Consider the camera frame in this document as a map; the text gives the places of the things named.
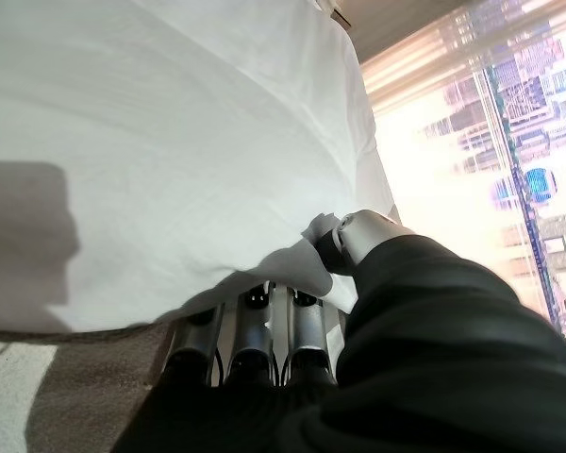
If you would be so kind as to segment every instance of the metal cylinder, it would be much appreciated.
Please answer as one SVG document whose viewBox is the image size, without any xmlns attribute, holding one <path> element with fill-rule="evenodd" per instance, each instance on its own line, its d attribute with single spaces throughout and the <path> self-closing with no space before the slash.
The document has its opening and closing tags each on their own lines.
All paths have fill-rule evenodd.
<svg viewBox="0 0 566 453">
<path fill-rule="evenodd" d="M 345 216 L 333 230 L 333 241 L 348 265 L 356 266 L 381 243 L 415 234 L 372 210 Z"/>
</svg>

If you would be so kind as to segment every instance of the skyscraper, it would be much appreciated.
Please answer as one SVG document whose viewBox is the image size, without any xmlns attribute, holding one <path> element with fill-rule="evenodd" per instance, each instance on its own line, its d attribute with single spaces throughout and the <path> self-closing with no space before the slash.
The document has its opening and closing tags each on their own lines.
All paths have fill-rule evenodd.
<svg viewBox="0 0 566 453">
<path fill-rule="evenodd" d="M 547 95 L 566 92 L 566 69 L 542 76 L 541 84 Z"/>
</svg>

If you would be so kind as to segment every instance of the cloth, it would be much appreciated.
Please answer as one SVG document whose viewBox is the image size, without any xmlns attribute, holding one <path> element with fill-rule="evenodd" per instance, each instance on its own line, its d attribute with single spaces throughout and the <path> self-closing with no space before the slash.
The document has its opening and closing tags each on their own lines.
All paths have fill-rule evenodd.
<svg viewBox="0 0 566 453">
<path fill-rule="evenodd" d="M 158 388 L 155 429 L 117 451 L 566 451 L 566 342 L 503 280 L 421 236 L 355 279 L 338 392 Z"/>
<path fill-rule="evenodd" d="M 0 330 L 204 310 L 392 205 L 344 31 L 306 0 L 0 1 Z"/>
</svg>

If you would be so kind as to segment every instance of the white fabric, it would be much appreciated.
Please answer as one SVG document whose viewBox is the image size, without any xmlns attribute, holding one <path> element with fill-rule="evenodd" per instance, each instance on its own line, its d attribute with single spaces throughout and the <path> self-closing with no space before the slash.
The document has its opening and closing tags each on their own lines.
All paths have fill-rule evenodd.
<svg viewBox="0 0 566 453">
<path fill-rule="evenodd" d="M 0 0 L 0 329 L 151 323 L 263 279 L 349 310 L 302 233 L 390 210 L 374 134 L 306 0 Z"/>
</svg>

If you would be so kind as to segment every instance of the white bed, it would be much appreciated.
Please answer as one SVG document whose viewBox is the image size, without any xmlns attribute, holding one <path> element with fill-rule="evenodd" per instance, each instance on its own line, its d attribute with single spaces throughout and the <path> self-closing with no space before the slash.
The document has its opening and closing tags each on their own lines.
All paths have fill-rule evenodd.
<svg viewBox="0 0 566 453">
<path fill-rule="evenodd" d="M 350 310 L 310 240 L 390 210 L 374 134 L 306 0 L 1 0 L 0 330 L 152 323 L 264 279 Z"/>
</svg>

